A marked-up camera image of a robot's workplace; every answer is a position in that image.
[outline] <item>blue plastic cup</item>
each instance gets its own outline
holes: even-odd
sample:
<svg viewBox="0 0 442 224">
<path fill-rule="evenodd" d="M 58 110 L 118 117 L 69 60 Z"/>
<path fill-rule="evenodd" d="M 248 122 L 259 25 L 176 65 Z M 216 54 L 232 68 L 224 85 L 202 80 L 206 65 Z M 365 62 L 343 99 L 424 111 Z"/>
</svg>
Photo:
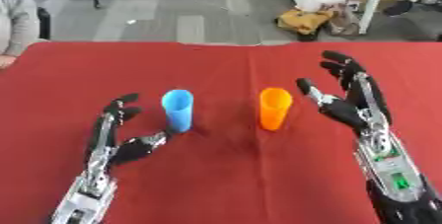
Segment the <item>blue plastic cup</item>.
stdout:
<svg viewBox="0 0 442 224">
<path fill-rule="evenodd" d="M 177 132 L 186 132 L 191 127 L 193 95 L 186 90 L 172 90 L 163 96 L 163 108 L 170 127 Z"/>
</svg>

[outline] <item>floor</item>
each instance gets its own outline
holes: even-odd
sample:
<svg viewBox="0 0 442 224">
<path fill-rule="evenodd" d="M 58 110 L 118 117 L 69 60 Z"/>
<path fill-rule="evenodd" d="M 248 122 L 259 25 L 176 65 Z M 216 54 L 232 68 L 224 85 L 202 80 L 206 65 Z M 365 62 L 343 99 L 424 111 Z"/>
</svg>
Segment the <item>floor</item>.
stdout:
<svg viewBox="0 0 442 224">
<path fill-rule="evenodd" d="M 282 44 L 296 41 L 273 19 L 291 0 L 37 0 L 53 17 L 53 39 Z M 442 14 L 415 9 L 399 18 L 378 15 L 370 34 L 353 39 L 321 34 L 323 41 L 434 40 Z"/>
</svg>

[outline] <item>black glove finger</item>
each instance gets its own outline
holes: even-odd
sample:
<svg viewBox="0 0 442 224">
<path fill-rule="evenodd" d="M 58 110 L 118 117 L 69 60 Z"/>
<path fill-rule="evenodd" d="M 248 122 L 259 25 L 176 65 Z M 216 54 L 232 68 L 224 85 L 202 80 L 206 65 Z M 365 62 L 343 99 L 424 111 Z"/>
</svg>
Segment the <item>black glove finger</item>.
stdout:
<svg viewBox="0 0 442 224">
<path fill-rule="evenodd" d="M 139 97 L 139 95 L 135 94 L 135 93 L 127 94 L 127 95 L 124 95 L 124 96 L 116 99 L 116 101 L 120 101 L 120 102 L 123 102 L 123 103 L 136 102 L 138 100 L 138 97 Z"/>
<path fill-rule="evenodd" d="M 115 155 L 110 160 L 115 165 L 141 159 L 152 152 L 152 146 L 144 144 L 140 138 L 132 138 L 118 147 Z"/>
<path fill-rule="evenodd" d="M 343 100 L 336 99 L 331 104 L 324 104 L 320 108 L 320 113 L 350 126 L 357 132 L 366 127 L 366 123 L 359 116 L 356 106 Z"/>
<path fill-rule="evenodd" d="M 353 58 L 351 58 L 351 61 L 349 61 L 346 65 L 345 65 L 345 70 L 346 71 L 351 71 L 353 72 L 353 74 L 356 74 L 358 72 L 366 72 L 365 68 L 362 67 L 362 65 L 359 64 L 359 62 L 357 62 L 356 60 L 354 60 Z"/>
<path fill-rule="evenodd" d="M 384 99 L 384 95 L 382 94 L 381 90 L 379 89 L 378 84 L 376 81 L 369 77 L 367 78 L 368 82 L 370 82 L 371 89 L 373 92 L 373 97 L 375 98 L 376 104 L 378 105 L 378 108 L 381 110 L 381 112 L 384 114 L 384 116 L 387 118 L 387 121 L 389 124 L 393 123 L 392 115 L 387 107 L 387 104 Z M 351 83 L 351 89 L 347 92 L 346 100 L 350 103 L 355 104 L 359 109 L 368 109 L 368 104 L 365 100 L 365 97 L 362 92 L 362 88 L 359 84 L 359 82 L 352 82 Z"/>
<path fill-rule="evenodd" d="M 129 107 L 129 108 L 124 108 L 121 111 L 122 111 L 122 120 L 128 121 L 133 117 L 135 117 L 136 115 L 138 115 L 139 113 L 141 113 L 141 108 Z"/>
<path fill-rule="evenodd" d="M 330 74 L 332 76 L 336 77 L 337 79 L 342 77 L 342 71 L 343 71 L 344 67 L 340 64 L 337 64 L 334 62 L 323 61 L 323 62 L 321 62 L 321 67 L 328 70 L 330 72 Z"/>
<path fill-rule="evenodd" d="M 346 64 L 348 59 L 353 60 L 353 58 L 351 58 L 350 56 L 341 54 L 336 51 L 330 51 L 330 50 L 326 50 L 323 52 L 323 58 L 338 62 L 340 64 Z"/>
</svg>

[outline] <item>person's hand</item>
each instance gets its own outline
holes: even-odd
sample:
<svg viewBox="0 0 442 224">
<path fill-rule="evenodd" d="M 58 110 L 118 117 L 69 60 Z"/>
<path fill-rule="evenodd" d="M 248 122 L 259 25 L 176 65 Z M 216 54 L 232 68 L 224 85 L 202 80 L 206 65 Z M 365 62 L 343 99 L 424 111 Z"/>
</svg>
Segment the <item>person's hand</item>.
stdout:
<svg viewBox="0 0 442 224">
<path fill-rule="evenodd" d="M 333 51 L 325 51 L 323 58 L 324 61 L 321 62 L 321 66 L 337 78 L 340 86 L 346 92 L 345 99 L 339 96 L 323 94 L 309 79 L 298 79 L 298 87 L 304 95 L 309 96 L 317 103 L 320 107 L 320 113 L 350 126 L 358 134 L 367 126 L 365 120 L 361 118 L 359 111 L 369 109 L 369 107 L 360 82 L 355 76 L 358 73 L 368 74 L 359 63 L 349 56 Z M 366 80 L 371 85 L 375 102 L 379 109 L 385 115 L 387 121 L 391 123 L 390 112 L 387 109 L 378 85 L 370 76 Z"/>
<path fill-rule="evenodd" d="M 9 66 L 11 66 L 15 62 L 16 59 L 17 59 L 16 56 L 1 54 L 0 55 L 0 70 L 4 70 L 4 69 L 8 68 Z"/>
<path fill-rule="evenodd" d="M 360 110 L 368 109 L 359 81 L 355 81 L 354 79 L 354 76 L 360 72 L 368 74 L 364 67 L 352 57 L 334 51 L 324 51 L 323 58 L 325 60 L 321 62 L 321 66 L 337 78 L 343 91 L 346 92 L 345 100 L 356 105 Z M 387 104 L 378 84 L 371 76 L 367 78 L 367 81 L 370 83 L 373 96 L 379 109 L 387 118 L 388 122 L 392 123 L 390 111 L 387 108 Z"/>
</svg>

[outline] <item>red tablecloth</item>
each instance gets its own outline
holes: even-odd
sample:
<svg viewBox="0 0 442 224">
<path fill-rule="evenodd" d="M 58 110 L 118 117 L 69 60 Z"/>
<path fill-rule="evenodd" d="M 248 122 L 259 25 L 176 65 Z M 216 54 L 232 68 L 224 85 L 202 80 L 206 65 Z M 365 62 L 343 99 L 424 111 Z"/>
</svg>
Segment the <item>red tablecloth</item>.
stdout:
<svg viewBox="0 0 442 224">
<path fill-rule="evenodd" d="M 341 93 L 318 65 L 325 49 L 357 57 L 378 79 L 396 131 L 442 189 L 442 44 L 51 42 L 0 75 L 0 222 L 43 223 L 81 172 L 93 121 L 111 99 L 141 94 L 144 113 L 120 130 L 122 140 L 163 128 L 160 99 L 183 88 L 195 96 L 193 130 L 115 170 L 107 223 L 375 223 L 350 130 L 318 114 L 295 87 L 307 76 Z M 257 124 L 266 87 L 295 98 L 275 133 Z"/>
</svg>

